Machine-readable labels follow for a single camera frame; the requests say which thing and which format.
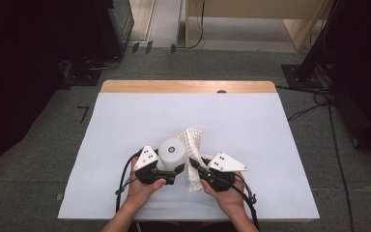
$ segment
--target crumpled white fabric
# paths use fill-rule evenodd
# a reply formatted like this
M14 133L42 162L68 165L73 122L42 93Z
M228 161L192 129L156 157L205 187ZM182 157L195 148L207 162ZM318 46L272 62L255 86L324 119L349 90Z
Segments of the crumpled white fabric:
M211 158L211 156L201 155L199 151L201 143L201 131L194 128L187 128L181 132L177 138L184 142L187 157L197 160L202 167L209 170L209 167L203 162L202 157ZM189 191L197 191L202 189L203 186L201 185L198 171L191 166L189 159L186 161L186 166L188 167L188 179L190 181Z

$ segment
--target hand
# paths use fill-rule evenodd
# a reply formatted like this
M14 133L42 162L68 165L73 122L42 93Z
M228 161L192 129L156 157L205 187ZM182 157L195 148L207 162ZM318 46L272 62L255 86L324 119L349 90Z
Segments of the hand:
M236 174L241 177L243 176L241 172L237 172ZM215 198L219 208L228 217L232 216L236 211L244 211L243 197L235 189L229 188L226 191L216 192L205 180L201 180L201 184L203 185L204 192ZM239 177L237 177L234 186L243 192L243 182Z
M155 191L161 189L165 185L164 179L159 179L152 185L143 185L140 181L136 180L133 170L137 160L138 158L134 158L131 161L131 183L128 186L128 197L120 210L116 213L113 219L104 226L101 232L128 231L131 221L137 211L146 204Z
M155 181L152 185L143 185L140 181L135 180L134 165L137 163L138 158L131 161L130 180L132 181L128 186L128 197L126 198L123 207L130 208L132 211L137 212L149 200L150 196L157 190L165 185L164 179Z
M243 178L241 172L237 172L236 174ZM231 219L237 231L258 232L257 228L255 228L254 224L246 215L245 208L243 207L243 197L239 192L233 188L216 192L206 181L201 180L201 184L203 185L204 192L215 198L219 208ZM243 192L243 179L241 180L237 177L234 186Z

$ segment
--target black stand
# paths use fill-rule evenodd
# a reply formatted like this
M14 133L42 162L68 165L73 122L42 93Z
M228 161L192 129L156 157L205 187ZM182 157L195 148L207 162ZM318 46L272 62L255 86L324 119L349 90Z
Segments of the black stand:
M282 65L285 78L291 88L322 88L322 83L318 76L314 73L316 64L320 61L321 54L324 53L324 34L327 31L327 26L321 32L316 42L313 44L302 64L300 65Z
M100 74L101 70L76 70L71 67L63 84L65 86L96 86Z
M281 67L289 87L322 89L322 83L315 73L312 73L308 78L301 78L298 75L299 65L281 65Z

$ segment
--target finger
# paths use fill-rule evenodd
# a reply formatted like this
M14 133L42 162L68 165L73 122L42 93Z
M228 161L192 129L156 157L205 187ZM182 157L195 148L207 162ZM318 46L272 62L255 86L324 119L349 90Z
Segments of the finger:
M153 183L153 188L155 191L161 189L165 185L166 181L164 179L158 179Z
M204 192L208 195L213 195L213 188L211 188L210 184L205 180L200 180L201 185L203 186Z
M131 160L131 171L134 170L134 166L138 161L138 157L135 157Z

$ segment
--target black handheld controller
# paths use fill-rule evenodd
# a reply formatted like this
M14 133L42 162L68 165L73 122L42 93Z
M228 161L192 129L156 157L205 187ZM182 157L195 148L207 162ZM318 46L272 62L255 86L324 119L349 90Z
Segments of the black handheld controller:
M185 170L185 165L186 164L183 163L177 166L174 171L158 170L156 160L147 166L136 170L135 176L142 184L145 185L150 185L158 179L164 179L166 181L166 185L173 185L174 181L176 180L176 176Z
M228 190L235 183L235 172L220 172L210 168L206 170L200 163L194 159L189 159L192 167L198 170L198 175L201 179L208 182L216 192ZM205 164L210 162L209 159L203 159Z

